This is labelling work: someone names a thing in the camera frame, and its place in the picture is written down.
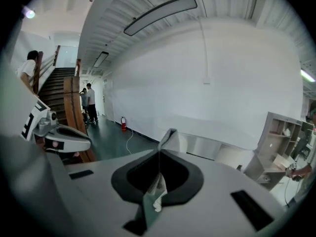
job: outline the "gray surface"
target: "gray surface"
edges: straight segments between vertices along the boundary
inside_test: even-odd
[[[69,172],[94,172],[75,180],[65,176],[57,156],[49,156],[56,185],[74,217],[78,236],[135,236],[122,226],[134,218],[138,205],[118,196],[112,188],[111,176],[118,167],[149,152],[67,166]],[[237,170],[188,154],[175,154],[201,169],[204,185],[185,205],[164,207],[144,236],[252,236],[255,229],[230,196],[240,190],[245,190],[273,218],[284,213],[268,191]]]

